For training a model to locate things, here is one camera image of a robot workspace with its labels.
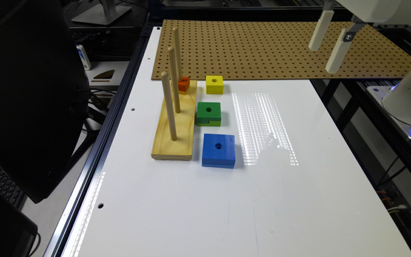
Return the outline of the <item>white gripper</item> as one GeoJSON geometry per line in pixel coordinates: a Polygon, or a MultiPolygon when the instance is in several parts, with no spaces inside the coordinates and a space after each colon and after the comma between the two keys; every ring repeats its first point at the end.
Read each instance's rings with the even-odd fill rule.
{"type": "MultiPolygon", "coordinates": [[[[384,22],[390,19],[397,11],[401,0],[338,0],[356,17],[367,23],[384,22]]],[[[315,30],[308,45],[311,51],[317,51],[324,39],[325,33],[334,15],[335,0],[324,0],[323,12],[316,24],[315,30]]],[[[345,55],[347,54],[352,40],[361,29],[361,24],[354,23],[348,29],[343,29],[338,37],[335,47],[328,59],[325,70],[329,74],[338,72],[345,55]]]]}

